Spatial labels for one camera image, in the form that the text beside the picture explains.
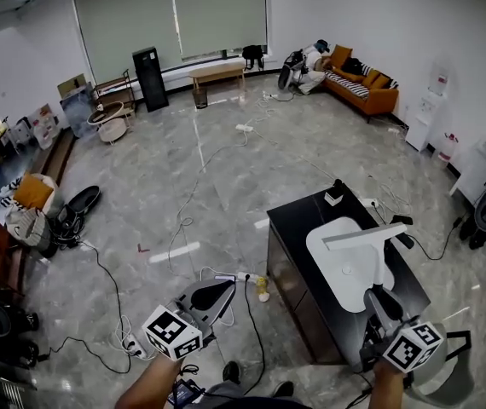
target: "power strip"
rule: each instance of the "power strip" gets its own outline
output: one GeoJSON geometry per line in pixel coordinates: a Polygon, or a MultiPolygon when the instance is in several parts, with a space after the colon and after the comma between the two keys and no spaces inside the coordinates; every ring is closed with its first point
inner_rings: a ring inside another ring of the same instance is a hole
{"type": "Polygon", "coordinates": [[[245,277],[247,275],[250,275],[251,277],[249,278],[249,282],[253,283],[253,284],[256,284],[258,282],[258,279],[260,279],[262,276],[259,276],[257,274],[250,274],[250,273],[243,273],[242,271],[239,271],[237,273],[237,280],[239,280],[240,282],[244,282],[245,281],[245,277]]]}
{"type": "Polygon", "coordinates": [[[359,199],[359,201],[365,208],[373,208],[374,206],[377,208],[379,206],[378,199],[359,199]]]}
{"type": "Polygon", "coordinates": [[[136,356],[142,360],[148,360],[147,352],[133,333],[130,333],[125,337],[124,346],[132,356],[136,356]]]}
{"type": "Polygon", "coordinates": [[[252,126],[247,126],[246,124],[237,124],[235,129],[241,132],[252,132],[254,130],[252,126]]]}

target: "black countertop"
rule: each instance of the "black countertop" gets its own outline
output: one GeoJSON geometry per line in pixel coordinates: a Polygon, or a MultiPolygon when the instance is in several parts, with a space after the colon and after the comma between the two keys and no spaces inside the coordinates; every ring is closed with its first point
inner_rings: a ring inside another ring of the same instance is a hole
{"type": "MultiPolygon", "coordinates": [[[[341,186],[344,197],[334,207],[324,199],[326,191],[333,195],[333,188],[329,188],[269,210],[268,216],[285,253],[315,299],[339,352],[351,366],[356,366],[360,363],[359,350],[367,316],[364,312],[354,314],[341,307],[305,244],[309,232],[341,216],[352,218],[362,230],[378,226],[351,190],[344,184],[341,186]]],[[[393,292],[401,298],[411,316],[421,314],[431,301],[390,240],[385,241],[385,263],[395,278],[393,292]]]]}

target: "black bag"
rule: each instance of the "black bag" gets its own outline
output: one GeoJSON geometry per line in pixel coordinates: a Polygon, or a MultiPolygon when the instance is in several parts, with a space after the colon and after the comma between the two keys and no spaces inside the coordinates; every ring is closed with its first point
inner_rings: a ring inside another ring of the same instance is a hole
{"type": "Polygon", "coordinates": [[[355,74],[356,76],[362,76],[362,62],[357,58],[347,58],[342,65],[342,71],[349,74],[355,74]]]}
{"type": "Polygon", "coordinates": [[[258,62],[258,68],[263,70],[263,53],[262,47],[259,45],[247,45],[243,47],[243,57],[246,60],[246,69],[251,70],[254,67],[254,60],[258,62]]]}
{"type": "Polygon", "coordinates": [[[308,69],[305,66],[304,51],[302,49],[293,51],[290,56],[285,59],[285,63],[281,68],[279,79],[277,80],[277,86],[280,90],[288,88],[292,81],[292,75],[294,72],[300,70],[300,77],[302,74],[307,74],[308,69]]]}

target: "shoe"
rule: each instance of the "shoe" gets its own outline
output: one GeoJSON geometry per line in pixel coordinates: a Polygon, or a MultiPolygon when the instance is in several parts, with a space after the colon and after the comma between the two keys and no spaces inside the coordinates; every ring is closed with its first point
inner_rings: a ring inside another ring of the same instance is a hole
{"type": "Polygon", "coordinates": [[[292,397],[294,395],[294,383],[292,382],[281,382],[275,388],[275,391],[271,398],[278,398],[278,397],[292,397]]]}
{"type": "Polygon", "coordinates": [[[228,362],[223,369],[223,381],[226,382],[227,380],[240,384],[240,366],[233,360],[228,362]]]}

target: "human hand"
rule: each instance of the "human hand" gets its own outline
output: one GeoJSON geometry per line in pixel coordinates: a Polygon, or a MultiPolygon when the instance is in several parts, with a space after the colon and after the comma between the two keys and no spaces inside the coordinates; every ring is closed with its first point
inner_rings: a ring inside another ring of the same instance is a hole
{"type": "Polygon", "coordinates": [[[376,381],[389,380],[395,377],[402,377],[403,373],[396,369],[390,362],[385,359],[379,359],[373,366],[373,374],[376,381]]]}

